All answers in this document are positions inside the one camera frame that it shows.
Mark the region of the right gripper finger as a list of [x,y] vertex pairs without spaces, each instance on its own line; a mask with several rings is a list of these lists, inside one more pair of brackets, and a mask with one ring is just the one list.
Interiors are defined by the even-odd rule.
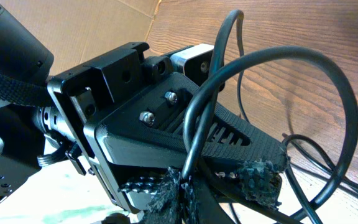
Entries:
[[148,194],[140,223],[232,223],[221,208],[204,178],[199,175],[184,182],[181,172],[169,167],[162,175],[137,176],[119,187],[128,194]]

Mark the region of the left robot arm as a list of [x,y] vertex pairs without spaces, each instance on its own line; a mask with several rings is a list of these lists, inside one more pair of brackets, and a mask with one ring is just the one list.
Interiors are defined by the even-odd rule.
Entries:
[[286,154],[251,156],[280,143],[217,105],[212,126],[196,122],[202,154],[188,152],[195,72],[145,57],[148,47],[130,42],[47,80],[52,54],[0,5],[0,51],[30,52],[23,80],[0,74],[0,201],[42,166],[69,159],[84,174],[82,155],[112,203],[150,223],[228,222],[220,198],[291,223],[277,210]]

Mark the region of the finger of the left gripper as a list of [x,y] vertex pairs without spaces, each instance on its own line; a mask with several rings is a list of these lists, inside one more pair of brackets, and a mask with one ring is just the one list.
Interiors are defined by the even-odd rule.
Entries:
[[266,162],[251,162],[236,170],[238,178],[230,181],[212,173],[204,160],[198,162],[198,170],[208,183],[231,200],[271,218],[279,223],[293,223],[294,219],[278,211],[278,195],[282,180],[269,170]]

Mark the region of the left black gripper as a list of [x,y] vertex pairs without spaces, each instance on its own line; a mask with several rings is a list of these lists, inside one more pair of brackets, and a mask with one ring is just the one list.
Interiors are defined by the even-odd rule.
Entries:
[[[66,151],[77,172],[90,170],[108,199],[138,213],[152,198],[149,186],[170,166],[181,168],[188,152],[183,133],[186,109],[198,86],[173,73],[172,55],[145,57],[145,42],[129,42],[54,76],[47,85],[58,114],[48,127],[74,145]],[[266,162],[275,172],[288,164],[283,144],[216,104],[207,127],[201,113],[189,128],[191,144],[213,172]]]

